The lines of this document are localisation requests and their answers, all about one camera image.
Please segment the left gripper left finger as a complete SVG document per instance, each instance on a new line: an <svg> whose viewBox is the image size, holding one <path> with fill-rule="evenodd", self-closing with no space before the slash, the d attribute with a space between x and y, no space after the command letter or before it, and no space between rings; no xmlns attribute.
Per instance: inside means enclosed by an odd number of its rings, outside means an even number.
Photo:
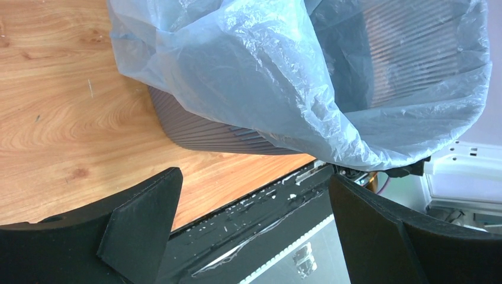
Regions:
<svg viewBox="0 0 502 284"><path fill-rule="evenodd" d="M2 283L155 283L183 183L177 167L37 223L1 227Z"/></svg>

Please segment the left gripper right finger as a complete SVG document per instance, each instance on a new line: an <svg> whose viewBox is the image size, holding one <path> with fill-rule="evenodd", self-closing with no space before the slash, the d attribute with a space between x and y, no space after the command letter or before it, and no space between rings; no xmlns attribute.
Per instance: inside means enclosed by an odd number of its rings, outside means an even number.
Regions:
<svg viewBox="0 0 502 284"><path fill-rule="evenodd" d="M341 175L329 197L352 283L500 283L501 235L438 220Z"/></svg>

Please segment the grey mesh trash bin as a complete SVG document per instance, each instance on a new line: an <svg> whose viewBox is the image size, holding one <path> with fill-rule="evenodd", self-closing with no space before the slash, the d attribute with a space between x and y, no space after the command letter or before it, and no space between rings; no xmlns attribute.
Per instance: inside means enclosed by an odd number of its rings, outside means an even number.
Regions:
<svg viewBox="0 0 502 284"><path fill-rule="evenodd" d="M453 1L307 1L305 3L345 114L410 105L460 72L457 27L465 7ZM198 151L280 155L256 131L186 111L149 88L166 135Z"/></svg>

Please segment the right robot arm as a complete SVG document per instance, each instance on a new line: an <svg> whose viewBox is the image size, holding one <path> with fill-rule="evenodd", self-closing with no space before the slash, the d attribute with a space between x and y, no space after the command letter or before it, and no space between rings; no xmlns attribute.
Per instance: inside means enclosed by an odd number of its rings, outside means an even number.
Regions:
<svg viewBox="0 0 502 284"><path fill-rule="evenodd" d="M501 207L501 146L455 141L424 164L421 176L392 178L382 195L416 210L433 202Z"/></svg>

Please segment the light blue plastic bag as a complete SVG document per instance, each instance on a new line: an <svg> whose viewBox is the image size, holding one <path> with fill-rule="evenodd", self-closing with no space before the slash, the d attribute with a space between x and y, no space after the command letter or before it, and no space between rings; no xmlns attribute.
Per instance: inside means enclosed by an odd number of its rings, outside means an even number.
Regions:
<svg viewBox="0 0 502 284"><path fill-rule="evenodd" d="M363 171L481 116L486 1L108 1L118 71L189 112Z"/></svg>

